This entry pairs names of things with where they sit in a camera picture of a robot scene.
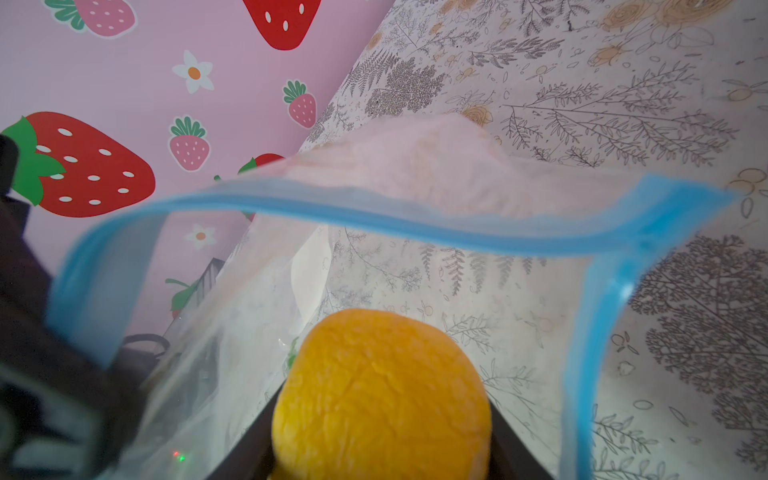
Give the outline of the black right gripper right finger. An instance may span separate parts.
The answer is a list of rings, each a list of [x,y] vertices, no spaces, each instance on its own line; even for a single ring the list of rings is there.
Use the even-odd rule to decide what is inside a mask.
[[[553,480],[491,403],[488,480]]]

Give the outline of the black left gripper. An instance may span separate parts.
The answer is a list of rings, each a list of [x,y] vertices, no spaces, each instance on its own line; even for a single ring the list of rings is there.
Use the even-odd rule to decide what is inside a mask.
[[[145,405],[130,374],[103,370],[43,324],[51,285],[10,198],[20,161],[1,139],[1,476],[96,479],[134,439]]]

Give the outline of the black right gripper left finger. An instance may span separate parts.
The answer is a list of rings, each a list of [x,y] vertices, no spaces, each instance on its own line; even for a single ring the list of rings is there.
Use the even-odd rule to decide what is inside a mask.
[[[275,465],[272,419],[282,387],[269,399],[241,439],[206,480],[267,480]]]

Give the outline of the yellow red peach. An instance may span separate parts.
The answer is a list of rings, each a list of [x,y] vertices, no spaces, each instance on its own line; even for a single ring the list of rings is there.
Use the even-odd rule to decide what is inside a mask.
[[[483,479],[491,409],[441,330],[377,310],[317,323],[279,393],[275,479]]]

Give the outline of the clear zip bag blue zipper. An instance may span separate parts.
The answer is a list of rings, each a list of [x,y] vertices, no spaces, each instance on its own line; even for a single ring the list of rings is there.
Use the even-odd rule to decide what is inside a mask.
[[[200,192],[113,217],[72,250],[46,325],[117,358],[174,213],[251,212],[170,327],[135,439],[100,479],[205,479],[263,451],[278,389],[325,316],[414,316],[484,380],[533,473],[589,479],[614,326],[646,272],[732,200],[705,183],[520,159],[459,115],[378,119]]]

